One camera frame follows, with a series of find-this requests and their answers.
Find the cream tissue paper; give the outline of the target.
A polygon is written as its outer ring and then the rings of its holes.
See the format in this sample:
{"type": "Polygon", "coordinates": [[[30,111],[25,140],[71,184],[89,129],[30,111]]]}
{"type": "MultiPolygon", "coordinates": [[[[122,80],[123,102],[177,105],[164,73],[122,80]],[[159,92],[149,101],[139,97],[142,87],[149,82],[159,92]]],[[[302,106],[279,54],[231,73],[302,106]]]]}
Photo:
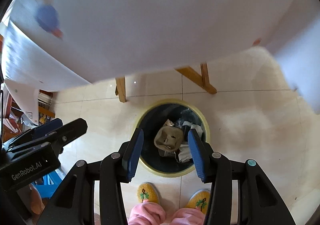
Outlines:
{"type": "Polygon", "coordinates": [[[183,140],[180,144],[179,149],[176,151],[176,159],[178,163],[185,163],[192,159],[189,144],[188,144],[188,133],[191,129],[194,129],[199,136],[202,138],[203,129],[200,125],[193,124],[189,121],[184,121],[181,125],[183,131],[183,140]]]}

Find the wooden table legs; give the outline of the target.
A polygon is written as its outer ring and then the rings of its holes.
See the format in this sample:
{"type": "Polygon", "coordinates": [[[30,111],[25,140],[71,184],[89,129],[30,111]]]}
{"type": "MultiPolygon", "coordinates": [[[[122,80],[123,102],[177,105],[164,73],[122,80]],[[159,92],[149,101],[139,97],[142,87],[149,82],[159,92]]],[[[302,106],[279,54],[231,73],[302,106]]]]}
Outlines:
{"type": "Polygon", "coordinates": [[[126,102],[126,88],[128,95],[148,96],[183,93],[183,79],[186,78],[209,94],[216,94],[217,90],[210,84],[208,66],[200,64],[201,72],[198,73],[190,66],[177,68],[164,72],[150,74],[132,74],[116,78],[115,95],[122,103],[126,102]]]}

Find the yellow slipper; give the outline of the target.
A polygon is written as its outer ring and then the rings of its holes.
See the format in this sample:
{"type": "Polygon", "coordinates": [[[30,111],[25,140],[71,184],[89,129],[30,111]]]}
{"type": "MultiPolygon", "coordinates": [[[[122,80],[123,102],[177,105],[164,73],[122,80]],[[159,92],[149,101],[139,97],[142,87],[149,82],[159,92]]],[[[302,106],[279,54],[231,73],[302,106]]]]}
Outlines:
{"type": "Polygon", "coordinates": [[[149,182],[142,183],[137,190],[139,203],[151,202],[160,204],[160,196],[156,187],[149,182]]]}
{"type": "Polygon", "coordinates": [[[188,203],[185,205],[186,208],[197,209],[203,214],[207,213],[208,204],[210,200],[210,191],[208,189],[200,189],[195,192],[188,203]]]}

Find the cartoon printed tablecloth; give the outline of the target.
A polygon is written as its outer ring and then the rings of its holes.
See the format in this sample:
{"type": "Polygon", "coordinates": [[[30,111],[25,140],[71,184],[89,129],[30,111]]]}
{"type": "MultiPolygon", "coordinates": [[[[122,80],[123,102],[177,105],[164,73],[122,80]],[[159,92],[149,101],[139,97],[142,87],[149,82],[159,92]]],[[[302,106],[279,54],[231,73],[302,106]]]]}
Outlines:
{"type": "Polygon", "coordinates": [[[227,56],[254,43],[319,112],[319,0],[1,0],[4,84],[37,120],[40,90],[227,56]]]}

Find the right yellow slipper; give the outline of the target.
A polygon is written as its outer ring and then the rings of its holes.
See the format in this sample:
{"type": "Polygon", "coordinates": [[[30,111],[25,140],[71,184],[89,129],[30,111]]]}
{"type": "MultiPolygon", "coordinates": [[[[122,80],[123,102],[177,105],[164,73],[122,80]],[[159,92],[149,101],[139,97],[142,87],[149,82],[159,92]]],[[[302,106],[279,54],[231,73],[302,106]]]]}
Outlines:
{"type": "Polygon", "coordinates": [[[188,203],[185,205],[186,208],[197,209],[203,214],[207,213],[208,204],[210,200],[210,191],[208,189],[200,189],[195,192],[188,203]]]}

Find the left yellow slipper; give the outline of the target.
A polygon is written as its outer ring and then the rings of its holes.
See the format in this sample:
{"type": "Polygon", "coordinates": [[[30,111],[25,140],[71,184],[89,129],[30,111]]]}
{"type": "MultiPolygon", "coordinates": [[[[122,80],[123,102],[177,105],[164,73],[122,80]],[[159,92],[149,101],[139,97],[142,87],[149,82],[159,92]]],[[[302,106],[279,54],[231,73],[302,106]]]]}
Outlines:
{"type": "Polygon", "coordinates": [[[142,183],[137,190],[139,203],[151,202],[160,204],[160,196],[156,187],[149,182],[142,183]]]}

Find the black yellow-rimmed trash bin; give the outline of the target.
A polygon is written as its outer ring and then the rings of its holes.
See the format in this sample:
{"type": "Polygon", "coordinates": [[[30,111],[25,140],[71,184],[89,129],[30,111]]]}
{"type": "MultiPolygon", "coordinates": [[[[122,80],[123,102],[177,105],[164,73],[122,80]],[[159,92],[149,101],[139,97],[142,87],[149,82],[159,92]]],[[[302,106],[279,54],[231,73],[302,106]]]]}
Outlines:
{"type": "Polygon", "coordinates": [[[204,115],[179,99],[164,99],[150,105],[136,127],[144,133],[140,162],[149,172],[161,177],[181,177],[195,169],[188,143],[189,131],[195,131],[204,142],[210,141],[204,115]]]}

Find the pink trouser legs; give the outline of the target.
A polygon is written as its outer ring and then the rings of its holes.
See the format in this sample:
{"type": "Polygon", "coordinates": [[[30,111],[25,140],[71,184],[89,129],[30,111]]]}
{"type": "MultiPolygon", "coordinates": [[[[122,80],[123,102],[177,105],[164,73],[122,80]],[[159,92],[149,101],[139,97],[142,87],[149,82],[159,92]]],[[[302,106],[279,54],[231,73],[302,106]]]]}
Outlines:
{"type": "MultiPolygon", "coordinates": [[[[159,225],[166,221],[167,213],[157,203],[145,202],[132,208],[128,224],[159,225]]],[[[178,209],[172,216],[170,224],[199,224],[204,223],[205,215],[193,208],[178,209]]]]}

